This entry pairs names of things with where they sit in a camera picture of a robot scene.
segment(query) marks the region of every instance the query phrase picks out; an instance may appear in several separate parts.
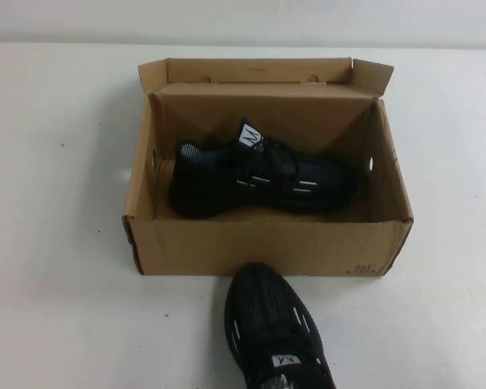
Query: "shoe box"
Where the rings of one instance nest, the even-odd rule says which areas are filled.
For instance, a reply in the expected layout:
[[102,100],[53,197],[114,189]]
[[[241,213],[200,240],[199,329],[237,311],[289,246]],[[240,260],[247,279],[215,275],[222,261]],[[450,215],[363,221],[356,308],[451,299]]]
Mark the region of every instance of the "shoe box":
[[[351,58],[165,59],[139,67],[147,100],[122,216],[145,275],[231,275],[262,261],[283,275],[383,276],[413,215],[381,99],[392,66]],[[177,141],[221,144],[241,118],[360,172],[342,210],[241,207],[188,220],[169,206]]]

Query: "box hole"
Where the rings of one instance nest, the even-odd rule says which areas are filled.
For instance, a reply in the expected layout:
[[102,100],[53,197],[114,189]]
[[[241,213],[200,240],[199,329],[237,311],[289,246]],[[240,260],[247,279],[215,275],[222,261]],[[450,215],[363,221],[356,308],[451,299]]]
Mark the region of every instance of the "box hole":
[[318,77],[316,75],[311,75],[308,77],[308,83],[318,83]]

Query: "white wall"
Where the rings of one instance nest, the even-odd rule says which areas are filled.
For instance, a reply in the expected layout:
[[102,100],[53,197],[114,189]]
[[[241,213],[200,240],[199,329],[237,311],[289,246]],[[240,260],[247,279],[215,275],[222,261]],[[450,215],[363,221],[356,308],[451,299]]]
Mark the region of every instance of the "white wall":
[[0,41],[486,48],[486,0],[0,0]]

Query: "shoe upper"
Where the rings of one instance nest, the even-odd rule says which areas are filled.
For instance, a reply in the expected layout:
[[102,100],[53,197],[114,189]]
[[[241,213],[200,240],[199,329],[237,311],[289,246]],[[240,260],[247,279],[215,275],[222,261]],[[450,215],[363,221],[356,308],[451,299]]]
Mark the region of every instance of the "shoe upper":
[[245,119],[234,142],[212,149],[182,142],[176,154],[173,180],[182,180],[188,188],[196,186],[193,191],[203,196],[231,195],[272,206],[274,200],[323,202],[329,211],[343,206],[358,185],[357,173],[350,167],[292,150],[262,135]]
[[234,277],[225,304],[225,331],[249,389],[282,376],[300,389],[335,387],[309,312],[268,266],[250,264]]

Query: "black sneaker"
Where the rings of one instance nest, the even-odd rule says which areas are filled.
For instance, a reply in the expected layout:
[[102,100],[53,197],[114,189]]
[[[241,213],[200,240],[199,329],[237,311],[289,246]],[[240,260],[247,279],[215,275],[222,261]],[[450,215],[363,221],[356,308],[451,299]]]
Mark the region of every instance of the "black sneaker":
[[178,214],[192,218],[247,204],[328,212],[343,207],[357,184],[348,166],[296,152],[244,119],[237,140],[223,147],[177,144],[169,198]]
[[267,265],[246,265],[232,280],[225,334],[249,389],[335,389],[308,310]]

